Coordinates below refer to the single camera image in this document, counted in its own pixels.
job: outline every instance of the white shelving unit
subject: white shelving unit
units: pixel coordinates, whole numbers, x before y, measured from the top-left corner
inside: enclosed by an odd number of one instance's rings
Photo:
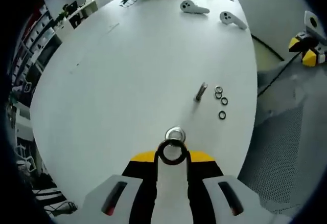
[[[10,66],[11,71],[9,71],[12,76],[12,85],[20,80],[25,80],[29,68],[37,62],[42,50],[55,35],[55,31],[50,25],[50,23],[53,23],[53,19],[46,5],[43,5],[39,11],[41,15],[38,20],[30,26],[24,37],[19,40],[17,52],[14,54]]]

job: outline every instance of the floor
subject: floor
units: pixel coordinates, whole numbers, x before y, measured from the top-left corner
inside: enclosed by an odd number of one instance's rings
[[[258,71],[267,71],[274,68],[280,60],[264,45],[262,45],[257,40],[253,40],[256,65]]]

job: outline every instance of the shelf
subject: shelf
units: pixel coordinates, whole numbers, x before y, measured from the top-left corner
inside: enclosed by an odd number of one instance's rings
[[[22,52],[19,52],[19,50],[23,48],[25,52],[29,52],[29,49],[25,46],[25,44],[21,41],[20,44],[19,44],[19,48],[18,48],[18,51],[17,53],[14,55],[14,58],[13,60],[16,59],[16,57],[18,56],[18,54],[21,54]]]
[[[26,36],[22,39],[22,42],[24,42],[28,38],[30,33],[34,30],[34,27],[40,22],[40,20],[43,18],[43,16],[45,16],[48,13],[49,13],[49,10],[47,10],[45,13],[43,13],[40,16],[40,18],[32,24],[32,26],[29,28],[28,32],[26,33]]]
[[[19,45],[18,45],[18,48],[17,48],[17,52],[16,53],[14,53],[14,58],[13,59],[15,59],[16,57],[17,57],[17,54],[19,53],[19,50],[20,50],[20,48],[22,48],[22,42],[21,42],[21,40],[19,41]]]
[[[9,76],[13,74],[13,70],[15,69],[16,65],[17,65],[17,62],[19,60],[19,58],[23,55],[23,58],[24,59],[26,57],[26,55],[33,55],[29,50],[28,48],[25,48],[24,49],[25,53],[23,54],[23,51],[19,53],[19,56],[16,55],[15,58],[13,59],[13,61],[11,62],[11,65],[9,67],[9,70],[8,70],[8,74]]]
[[[54,33],[49,37],[49,39],[48,39],[48,40],[46,41],[46,43],[43,45],[42,49],[40,49],[40,50],[38,50],[38,51],[35,51],[34,54],[31,56],[32,64],[31,64],[31,66],[29,67],[29,69],[30,69],[30,68],[35,64],[35,61],[37,61],[38,57],[42,54],[42,51],[45,49],[45,47],[48,45],[48,43],[51,41],[51,39],[54,37],[54,35],[56,35],[55,32],[54,32]],[[29,60],[29,58],[28,58],[26,61],[24,61],[24,59],[23,59],[23,62],[22,62],[22,64],[21,64],[20,67],[19,67],[19,70],[18,70],[18,73],[17,73],[17,75],[16,75],[16,78],[15,78],[15,80],[12,82],[13,84],[17,81],[17,79],[20,78],[20,76],[21,76],[21,74],[23,73],[24,68],[25,68],[25,66],[26,66],[26,64],[27,64],[27,62],[28,62],[28,60]]]
[[[32,45],[28,48],[29,50],[32,50],[33,46],[39,41],[39,39],[43,36],[43,34],[51,27],[50,23],[54,24],[54,20],[50,19],[50,21],[43,27],[40,34],[38,34],[38,36],[35,38],[34,42],[32,42]]]

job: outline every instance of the metal ring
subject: metal ring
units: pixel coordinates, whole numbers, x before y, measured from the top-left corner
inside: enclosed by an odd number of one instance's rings
[[[181,138],[173,138],[173,137],[170,137],[170,135],[173,133],[173,132],[177,132],[180,134],[180,137]],[[166,134],[165,134],[165,139],[166,140],[170,140],[170,139],[177,139],[181,142],[185,142],[185,139],[186,139],[186,135],[185,135],[185,132],[183,129],[181,129],[180,127],[172,127],[170,129],[167,130]]]
[[[169,160],[168,158],[166,158],[165,154],[164,154],[164,149],[166,146],[169,145],[173,145],[176,147],[180,147],[180,151],[181,154],[179,156],[179,158],[175,159],[175,160]],[[158,156],[161,158],[161,160],[168,165],[177,165],[180,164],[181,162],[183,162],[188,154],[188,150],[186,149],[184,143],[182,143],[180,140],[177,139],[170,139],[170,140],[165,140],[163,141],[158,149],[157,149],[157,153]]]
[[[222,93],[222,92],[223,92],[223,88],[222,88],[221,86],[216,86],[216,87],[215,87],[215,91],[216,91],[217,93]]]
[[[221,93],[215,92],[215,97],[219,100],[223,95]]]
[[[226,112],[224,112],[223,110],[221,110],[218,113],[218,117],[219,117],[219,119],[224,120],[226,118]]]
[[[227,104],[228,104],[228,100],[227,100],[226,97],[222,97],[222,98],[220,99],[220,101],[221,101],[221,104],[222,104],[222,105],[227,105]]]

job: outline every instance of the red object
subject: red object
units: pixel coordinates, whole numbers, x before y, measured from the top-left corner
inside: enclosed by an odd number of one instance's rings
[[[114,212],[114,207],[110,207],[110,208],[107,210],[106,214],[107,214],[107,215],[112,215],[113,212]]]
[[[35,10],[32,14],[32,17],[30,18],[30,20],[28,21],[24,34],[23,34],[23,38],[26,36],[26,34],[28,33],[30,27],[34,24],[34,22],[38,21],[38,19],[41,17],[41,13],[39,11],[39,9]]]

